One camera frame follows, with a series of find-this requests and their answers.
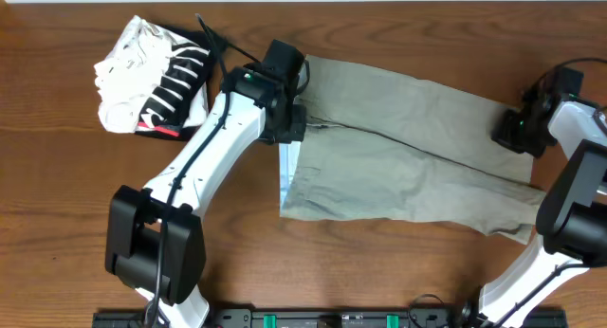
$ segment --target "white cloth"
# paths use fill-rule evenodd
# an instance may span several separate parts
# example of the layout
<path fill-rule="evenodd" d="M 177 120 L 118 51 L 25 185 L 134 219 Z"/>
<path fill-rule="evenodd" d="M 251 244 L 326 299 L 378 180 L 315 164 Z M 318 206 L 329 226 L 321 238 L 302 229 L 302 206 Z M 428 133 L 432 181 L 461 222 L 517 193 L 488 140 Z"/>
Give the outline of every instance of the white cloth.
<path fill-rule="evenodd" d="M 172 47 L 192 41 L 138 16 L 128 23 L 105 60 L 95 64 L 101 104 L 99 118 L 105 130 L 134 133 L 139 113 L 175 56 Z M 190 106 L 185 126 L 201 125 L 208 115 L 206 84 Z"/>

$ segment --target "black mount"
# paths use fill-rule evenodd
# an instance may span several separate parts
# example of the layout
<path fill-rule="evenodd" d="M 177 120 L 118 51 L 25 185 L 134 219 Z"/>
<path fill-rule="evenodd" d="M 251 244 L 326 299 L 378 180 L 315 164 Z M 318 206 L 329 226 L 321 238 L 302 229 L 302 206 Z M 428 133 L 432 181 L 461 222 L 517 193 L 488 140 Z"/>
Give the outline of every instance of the black mount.
<path fill-rule="evenodd" d="M 536 228 L 546 252 L 589 266 L 607 261 L 607 205 L 595 201 L 606 174 L 607 148 L 583 140 L 538 210 Z"/>
<path fill-rule="evenodd" d="M 546 146 L 557 144 L 548 132 L 548 122 L 559 104 L 568 100 L 584 102 L 579 99 L 583 77 L 583 73 L 567 67 L 547 73 L 524 92 L 523 110 L 504 113 L 491 139 L 512 152 L 542 156 Z"/>
<path fill-rule="evenodd" d="M 298 83 L 304 60 L 297 48 L 274 40 L 260 63 L 234 68 L 227 77 L 229 81 L 222 84 L 224 92 L 249 97 L 266 109 L 266 128 L 260 140 L 268 144 L 304 140 L 305 107 L 293 104 L 302 91 Z"/>
<path fill-rule="evenodd" d="M 451 308 L 422 307 L 395 310 L 349 311 L 257 311 L 225 309 L 213 313 L 203 327 L 208 328 L 460 328 L 451 322 Z M 98 313 L 92 328 L 139 328 L 143 313 Z M 521 328 L 568 328 L 562 310 L 534 310 Z"/>
<path fill-rule="evenodd" d="M 105 269 L 132 288 L 156 290 L 156 264 L 160 233 L 146 227 L 165 213 L 167 205 L 147 190 L 122 186 L 110 203 L 105 247 Z M 166 236 L 160 297 L 181 303 L 192 293 L 205 266 L 206 255 L 200 217 L 192 208 L 171 208 Z"/>

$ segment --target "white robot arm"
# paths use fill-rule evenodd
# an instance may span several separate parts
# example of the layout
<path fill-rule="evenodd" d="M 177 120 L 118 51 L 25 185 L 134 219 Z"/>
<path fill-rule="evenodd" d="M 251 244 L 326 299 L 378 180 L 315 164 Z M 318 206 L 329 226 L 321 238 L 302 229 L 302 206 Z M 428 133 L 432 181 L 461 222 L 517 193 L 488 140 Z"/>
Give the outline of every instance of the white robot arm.
<path fill-rule="evenodd" d="M 142 191 L 122 186 L 112 199 L 105 268 L 150 300 L 148 326 L 202 326 L 209 312 L 197 287 L 206 259 L 202 218 L 250 143 L 304 138 L 305 108 L 293 104 L 307 84 L 298 88 L 304 65 L 295 47 L 274 41 L 262 62 L 225 72 L 210 116 L 177 158 Z M 160 233 L 146 227 L 156 221 Z"/>
<path fill-rule="evenodd" d="M 607 222 L 602 215 L 606 208 L 594 200 L 597 192 L 605 189 L 607 124 L 602 108 L 576 101 L 579 87 L 574 86 L 577 89 L 574 91 L 560 89 L 559 83 L 565 84 L 565 88 L 572 87 L 563 80 L 571 82 L 570 76 L 575 73 L 564 71 L 560 76 L 555 73 L 552 84 L 545 82 L 541 86 L 551 90 L 540 92 L 538 97 L 552 98 L 554 103 L 549 106 L 544 103 L 538 110 L 538 104 L 528 102 L 511 121 L 514 127 L 533 120 L 529 125 L 532 130 L 519 131 L 523 137 L 502 136 L 508 137 L 510 144 L 528 144 L 524 149 L 527 152 L 542 152 L 543 147 L 538 150 L 537 145 L 549 142 L 541 125 L 547 122 L 550 136 L 559 142 L 569 163 L 538 211 L 539 234 L 502 276 L 482 288 L 478 302 L 480 319 L 472 326 L 521 327 L 529 312 L 560 285 L 590 267 L 604 264 Z M 503 133 L 505 127 L 507 123 L 498 129 Z"/>

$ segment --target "wood grain surface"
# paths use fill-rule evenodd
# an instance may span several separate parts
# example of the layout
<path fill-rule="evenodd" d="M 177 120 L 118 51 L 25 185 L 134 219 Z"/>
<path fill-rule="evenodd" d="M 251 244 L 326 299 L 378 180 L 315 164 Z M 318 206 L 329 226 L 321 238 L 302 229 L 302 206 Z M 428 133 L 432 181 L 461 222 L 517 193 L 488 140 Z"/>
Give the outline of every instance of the wood grain surface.
<path fill-rule="evenodd" d="M 104 271 L 108 204 L 183 143 L 104 132 L 93 64 L 133 15 L 196 28 L 195 12 L 260 57 L 276 38 L 512 105 L 550 66 L 607 57 L 604 3 L 0 4 L 1 326 L 87 327 L 100 308 L 144 305 Z M 227 61 L 246 60 L 229 52 Z M 584 96 L 607 103 L 607 67 L 578 67 Z M 549 187 L 564 162 L 549 149 L 533 183 Z M 254 144 L 206 215 L 207 299 L 386 307 L 434 293 L 458 302 L 524 249 L 446 223 L 279 219 L 278 196 L 278 150 Z M 606 289 L 607 271 L 593 270 L 545 303 L 565 308 L 572 327 L 604 327 Z"/>

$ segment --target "black and white striped cloth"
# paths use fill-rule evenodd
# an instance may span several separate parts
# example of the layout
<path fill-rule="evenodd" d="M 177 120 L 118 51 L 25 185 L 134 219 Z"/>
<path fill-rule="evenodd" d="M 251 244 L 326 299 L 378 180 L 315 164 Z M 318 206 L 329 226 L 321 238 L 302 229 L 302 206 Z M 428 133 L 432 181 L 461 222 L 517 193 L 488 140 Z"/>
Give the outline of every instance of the black and white striped cloth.
<path fill-rule="evenodd" d="M 95 65 L 103 127 L 189 138 L 208 114 L 205 81 L 213 64 L 204 35 L 134 17 L 112 52 Z"/>

